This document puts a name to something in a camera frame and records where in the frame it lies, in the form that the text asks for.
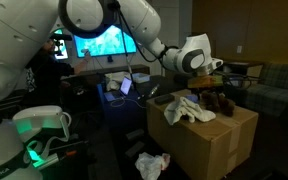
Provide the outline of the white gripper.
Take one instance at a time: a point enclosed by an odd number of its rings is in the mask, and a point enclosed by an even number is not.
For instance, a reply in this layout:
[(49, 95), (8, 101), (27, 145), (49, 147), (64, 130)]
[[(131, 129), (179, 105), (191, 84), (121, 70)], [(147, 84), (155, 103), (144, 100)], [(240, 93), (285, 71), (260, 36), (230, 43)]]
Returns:
[(210, 88), (223, 85), (223, 79), (219, 75), (207, 75), (188, 80), (188, 88)]

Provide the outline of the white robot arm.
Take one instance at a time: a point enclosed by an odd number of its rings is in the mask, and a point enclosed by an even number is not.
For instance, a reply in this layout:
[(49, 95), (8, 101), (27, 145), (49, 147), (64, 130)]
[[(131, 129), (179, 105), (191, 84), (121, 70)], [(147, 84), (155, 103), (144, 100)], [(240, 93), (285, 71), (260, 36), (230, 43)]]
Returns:
[[(169, 70), (202, 76), (223, 64), (211, 56), (205, 34), (188, 37), (180, 49), (163, 44), (160, 16), (146, 0), (0, 0), (0, 100), (54, 31), (65, 28), (80, 38), (96, 38), (119, 20)], [(15, 124), (1, 118), (0, 180), (43, 180)]]

